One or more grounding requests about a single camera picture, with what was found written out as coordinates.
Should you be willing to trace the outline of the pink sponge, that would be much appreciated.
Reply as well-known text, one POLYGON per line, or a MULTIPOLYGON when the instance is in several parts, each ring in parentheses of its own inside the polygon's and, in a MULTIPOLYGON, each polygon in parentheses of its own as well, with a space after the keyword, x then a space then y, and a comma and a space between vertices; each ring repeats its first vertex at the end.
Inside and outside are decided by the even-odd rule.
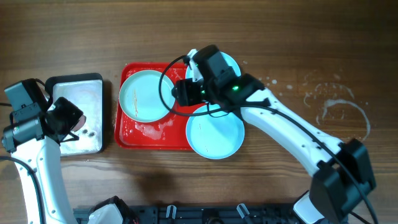
POLYGON ((85 122, 86 122, 86 116, 82 115, 79 118, 77 124, 72 128, 72 131, 77 132, 79 129, 81 129, 84 126, 85 122))

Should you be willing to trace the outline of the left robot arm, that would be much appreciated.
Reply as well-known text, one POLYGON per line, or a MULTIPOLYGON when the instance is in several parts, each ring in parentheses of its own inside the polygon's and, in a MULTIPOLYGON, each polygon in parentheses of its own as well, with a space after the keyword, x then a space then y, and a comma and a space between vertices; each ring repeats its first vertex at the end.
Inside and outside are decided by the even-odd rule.
POLYGON ((19 169, 29 223, 77 223, 62 177, 60 144, 82 116, 61 97, 53 110, 39 110, 4 130, 6 159, 19 169))

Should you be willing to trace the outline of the pale green plate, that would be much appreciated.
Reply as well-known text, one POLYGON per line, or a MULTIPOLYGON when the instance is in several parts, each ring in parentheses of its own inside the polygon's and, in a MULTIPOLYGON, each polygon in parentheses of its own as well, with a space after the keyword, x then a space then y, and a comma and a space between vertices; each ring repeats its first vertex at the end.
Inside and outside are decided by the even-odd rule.
POLYGON ((122 111, 131 119, 151 123, 162 119, 175 103, 171 91, 173 82, 155 70, 143 70, 131 75, 119 91, 122 111))

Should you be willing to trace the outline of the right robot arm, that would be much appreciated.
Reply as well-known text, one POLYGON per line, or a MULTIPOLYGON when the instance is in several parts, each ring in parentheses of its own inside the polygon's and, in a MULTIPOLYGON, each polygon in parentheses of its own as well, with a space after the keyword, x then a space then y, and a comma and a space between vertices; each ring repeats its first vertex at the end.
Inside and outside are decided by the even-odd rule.
POLYGON ((299 220, 341 223, 359 203, 364 203, 371 218, 376 219, 368 199, 376 180, 361 141, 342 142, 312 126, 284 106, 257 78, 236 74, 215 45, 193 49, 180 60, 193 73, 172 89, 180 106, 208 103, 215 112, 234 114, 265 132, 303 165, 312 181, 309 190, 294 203, 299 220))

